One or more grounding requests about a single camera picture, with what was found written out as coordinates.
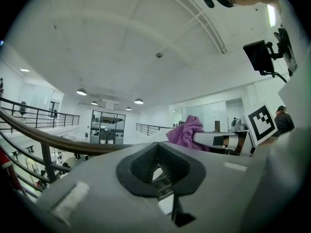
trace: railing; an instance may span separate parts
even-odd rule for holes
[[[0,98],[1,108],[7,111],[10,115],[23,121],[28,126],[34,128],[55,128],[55,127],[66,127],[78,125],[80,116],[64,114],[49,110],[43,110],[40,108],[35,108],[28,106],[23,103],[13,102],[8,99]],[[1,130],[11,130],[13,133],[13,128],[1,127]]]
[[[147,136],[151,136],[160,131],[161,129],[172,129],[172,128],[141,124],[141,123],[136,124],[136,131],[139,131],[142,134],[146,134]]]
[[[64,172],[68,173],[71,168],[65,167],[65,166],[60,166],[52,162],[51,160],[51,153],[50,153],[50,147],[54,147],[59,150],[64,150],[67,152],[75,153],[75,154],[84,154],[87,156],[95,156],[95,155],[101,155],[105,153],[110,153],[114,152],[117,150],[121,150],[127,147],[130,147],[132,145],[110,145],[110,144],[91,144],[91,143],[86,143],[86,142],[78,142],[78,141],[72,141],[69,139],[65,139],[59,136],[51,135],[48,134],[44,131],[38,130],[34,127],[30,127],[29,124],[25,124],[24,122],[16,119],[14,116],[6,113],[3,108],[0,109],[0,118],[7,123],[10,126],[10,129],[14,129],[23,135],[33,139],[34,141],[37,141],[41,144],[41,151],[42,151],[42,157],[39,158],[37,156],[34,156],[31,153],[28,153],[27,151],[21,149],[19,146],[11,142],[10,137],[8,137],[7,134],[4,132],[0,131],[0,135],[2,138],[7,141],[16,151],[19,153],[25,155],[26,157],[32,159],[36,163],[42,164],[45,168],[45,171],[47,173],[47,177],[44,177],[28,168],[20,164],[17,160],[12,157],[8,151],[4,149],[4,147],[0,144],[0,151],[2,150],[6,156],[19,168],[24,170],[25,172],[29,173],[32,177],[37,178],[39,181],[45,184],[51,184],[53,183],[58,177],[59,177],[59,172]],[[36,186],[35,184],[29,182],[25,178],[23,178],[21,175],[17,175],[17,177],[25,182],[27,185],[32,187],[33,189],[42,192],[42,188]],[[30,190],[27,190],[23,188],[25,192],[30,194],[33,197],[37,197],[36,194],[31,192]]]

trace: purple towel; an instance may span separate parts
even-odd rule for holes
[[[194,150],[208,151],[209,147],[192,141],[193,134],[204,132],[203,124],[196,116],[189,115],[184,124],[166,133],[169,142]]]

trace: person in dark shirt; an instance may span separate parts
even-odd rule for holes
[[[277,132],[273,135],[275,137],[279,137],[280,135],[295,128],[291,116],[285,111],[286,108],[283,105],[278,107],[276,111],[276,118],[274,121],[276,122]]]

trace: ceiling light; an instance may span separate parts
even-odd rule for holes
[[[271,5],[267,5],[268,14],[269,14],[269,26],[275,27],[276,26],[276,10]]]
[[[83,88],[80,88],[79,90],[77,90],[77,93],[78,93],[79,95],[86,96],[86,91],[85,91],[85,89],[83,89]]]
[[[142,99],[136,99],[136,100],[134,101],[134,103],[137,103],[137,104],[143,104],[144,102],[143,102],[143,100],[142,100]]]

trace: white ceiling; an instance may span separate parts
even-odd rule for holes
[[[207,58],[221,60],[269,35],[264,5],[215,5],[211,10],[202,0],[31,0],[5,42],[81,103],[109,99],[119,101],[117,110],[137,111],[159,105],[153,96],[178,82],[181,70]],[[156,58],[157,52],[164,56]],[[79,88],[89,96],[77,95]],[[174,92],[161,96],[172,104],[178,102]],[[136,98],[146,103],[135,105]]]

